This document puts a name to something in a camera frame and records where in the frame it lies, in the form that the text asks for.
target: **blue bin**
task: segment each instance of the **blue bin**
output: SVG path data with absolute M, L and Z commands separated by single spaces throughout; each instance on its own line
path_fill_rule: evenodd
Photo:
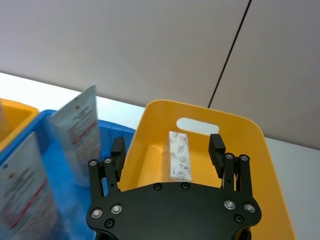
M 91 240 L 93 232 L 87 226 L 86 215 L 91 204 L 90 189 L 76 185 L 73 173 L 64 157 L 63 150 L 49 124 L 48 116 L 55 111 L 42 111 L 16 138 L 0 153 L 0 164 L 32 132 L 36 132 L 42 160 L 48 181 L 62 217 L 64 239 Z M 110 156 L 113 139 L 124 137 L 128 151 L 135 130 L 116 123 L 99 120 L 101 155 Z M 104 183 L 105 195 L 108 194 Z

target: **yellow bin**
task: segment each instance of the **yellow bin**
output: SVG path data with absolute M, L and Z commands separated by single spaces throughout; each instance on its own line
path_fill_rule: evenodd
M 126 191 L 164 182 L 162 152 L 169 131 L 188 134 L 192 182 L 220 187 L 221 180 L 208 153 L 209 137 L 179 129 L 180 118 L 217 125 L 227 152 L 250 156 L 253 197 L 262 211 L 261 221 L 251 228 L 252 239 L 296 239 L 264 134 L 244 117 L 168 100 L 151 102 L 133 138 L 119 188 Z
M 0 152 L 2 152 L 23 129 L 38 115 L 38 110 L 20 102 L 0 99 L 4 121 L 0 126 Z

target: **yellow tray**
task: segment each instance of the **yellow tray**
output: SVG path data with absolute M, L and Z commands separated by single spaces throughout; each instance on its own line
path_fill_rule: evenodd
M 38 110 L 20 102 L 0 99 L 5 123 L 8 125 L 0 139 L 0 152 L 8 146 L 21 131 L 38 115 Z
M 162 152 L 169 131 L 188 134 L 192 182 L 220 187 L 208 153 L 209 136 L 179 129 L 180 118 L 219 126 L 227 152 L 250 156 L 253 197 L 262 211 L 261 221 L 251 228 L 252 239 L 296 239 L 264 135 L 254 122 L 240 116 L 168 100 L 151 102 L 133 138 L 119 188 L 126 191 L 164 182 Z

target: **gray wall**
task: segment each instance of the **gray wall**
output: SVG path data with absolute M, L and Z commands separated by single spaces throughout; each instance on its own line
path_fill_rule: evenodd
M 319 9 L 319 0 L 253 0 L 211 108 L 320 149 Z
M 248 0 L 1 0 L 0 72 L 208 106 Z

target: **white packet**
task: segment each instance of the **white packet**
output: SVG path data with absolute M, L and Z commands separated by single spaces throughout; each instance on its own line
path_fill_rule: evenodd
M 163 149 L 165 182 L 192 182 L 188 135 L 169 131 Z
M 59 221 L 37 138 L 31 133 L 0 167 L 0 235 L 48 240 Z
M 90 187 L 88 162 L 101 158 L 96 86 L 89 87 L 50 118 L 76 183 Z

